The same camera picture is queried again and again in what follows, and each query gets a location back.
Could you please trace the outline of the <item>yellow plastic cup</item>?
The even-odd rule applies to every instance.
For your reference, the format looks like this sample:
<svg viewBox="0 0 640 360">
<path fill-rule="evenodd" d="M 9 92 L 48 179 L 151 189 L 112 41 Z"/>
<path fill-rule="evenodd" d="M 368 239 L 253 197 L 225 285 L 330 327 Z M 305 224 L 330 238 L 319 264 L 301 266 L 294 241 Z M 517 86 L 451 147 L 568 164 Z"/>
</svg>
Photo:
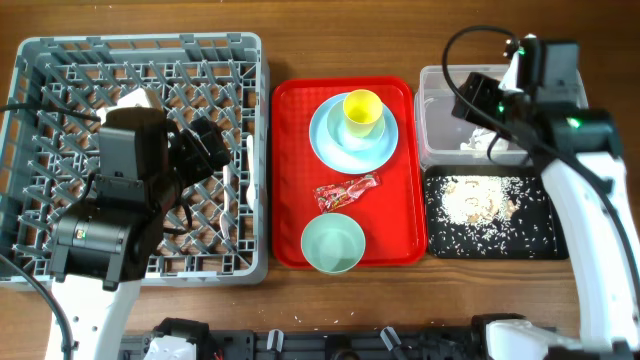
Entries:
<svg viewBox="0 0 640 360">
<path fill-rule="evenodd" d="M 357 89 L 347 94 L 343 101 L 346 129 L 352 136 L 368 136 L 383 116 L 383 103 L 373 91 Z"/>
</svg>

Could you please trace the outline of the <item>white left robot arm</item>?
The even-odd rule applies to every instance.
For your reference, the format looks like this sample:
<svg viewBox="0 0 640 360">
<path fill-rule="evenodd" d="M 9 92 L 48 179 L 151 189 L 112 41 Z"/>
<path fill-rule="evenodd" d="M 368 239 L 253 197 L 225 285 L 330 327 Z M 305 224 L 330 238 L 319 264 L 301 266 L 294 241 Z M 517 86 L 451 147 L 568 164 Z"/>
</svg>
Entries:
<svg viewBox="0 0 640 360">
<path fill-rule="evenodd" d="M 201 117 L 180 127 L 155 108 L 107 113 L 99 166 L 80 198 L 52 226 L 53 323 L 70 359 L 117 356 L 150 256 L 167 234 L 166 215 L 188 207 L 184 190 L 231 161 L 220 127 Z"/>
</svg>

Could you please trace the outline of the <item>green bowl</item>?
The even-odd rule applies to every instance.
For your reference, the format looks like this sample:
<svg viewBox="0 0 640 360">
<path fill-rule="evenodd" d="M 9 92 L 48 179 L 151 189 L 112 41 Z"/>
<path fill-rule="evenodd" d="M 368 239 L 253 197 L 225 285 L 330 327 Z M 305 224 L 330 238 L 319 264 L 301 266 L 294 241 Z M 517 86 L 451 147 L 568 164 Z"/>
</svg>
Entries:
<svg viewBox="0 0 640 360">
<path fill-rule="evenodd" d="M 325 213 L 313 218 L 300 238 L 304 259 L 317 271 L 338 275 L 353 269 L 363 258 L 366 236 L 351 217 Z"/>
</svg>

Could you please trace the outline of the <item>white napkin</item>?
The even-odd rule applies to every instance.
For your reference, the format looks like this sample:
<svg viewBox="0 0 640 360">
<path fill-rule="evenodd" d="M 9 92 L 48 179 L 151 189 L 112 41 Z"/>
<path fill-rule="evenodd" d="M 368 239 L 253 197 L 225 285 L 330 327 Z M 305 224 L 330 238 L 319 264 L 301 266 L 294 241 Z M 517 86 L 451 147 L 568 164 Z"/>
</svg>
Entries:
<svg viewBox="0 0 640 360">
<path fill-rule="evenodd" d="M 483 127 L 476 127 L 466 142 L 460 144 L 461 150 L 487 150 L 494 140 L 496 133 Z M 498 138 L 493 146 L 493 150 L 506 151 L 509 148 L 509 142 L 505 139 Z"/>
</svg>

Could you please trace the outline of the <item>red candy wrapper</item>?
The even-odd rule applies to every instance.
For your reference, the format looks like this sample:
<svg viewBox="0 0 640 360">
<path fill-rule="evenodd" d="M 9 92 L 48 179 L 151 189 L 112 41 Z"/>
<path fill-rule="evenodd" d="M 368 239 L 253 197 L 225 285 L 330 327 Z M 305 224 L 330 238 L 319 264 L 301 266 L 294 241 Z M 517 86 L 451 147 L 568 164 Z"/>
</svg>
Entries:
<svg viewBox="0 0 640 360">
<path fill-rule="evenodd" d="M 373 172 L 339 184 L 318 187 L 313 196 L 320 211 L 328 213 L 355 202 L 367 190 L 380 184 L 380 177 Z"/>
</svg>

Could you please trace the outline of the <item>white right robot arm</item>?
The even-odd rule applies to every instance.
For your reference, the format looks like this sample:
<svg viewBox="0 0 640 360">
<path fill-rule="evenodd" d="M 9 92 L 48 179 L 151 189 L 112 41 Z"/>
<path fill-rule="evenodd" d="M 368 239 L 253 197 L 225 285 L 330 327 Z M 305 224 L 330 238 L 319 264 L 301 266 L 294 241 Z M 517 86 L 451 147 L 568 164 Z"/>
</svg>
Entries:
<svg viewBox="0 0 640 360">
<path fill-rule="evenodd" d="M 523 149 L 564 233 L 580 306 L 577 338 L 515 315 L 473 322 L 487 359 L 635 359 L 639 355 L 639 238 L 611 114 L 578 103 L 579 47 L 508 34 L 501 80 L 472 73 L 454 86 L 453 115 Z"/>
</svg>

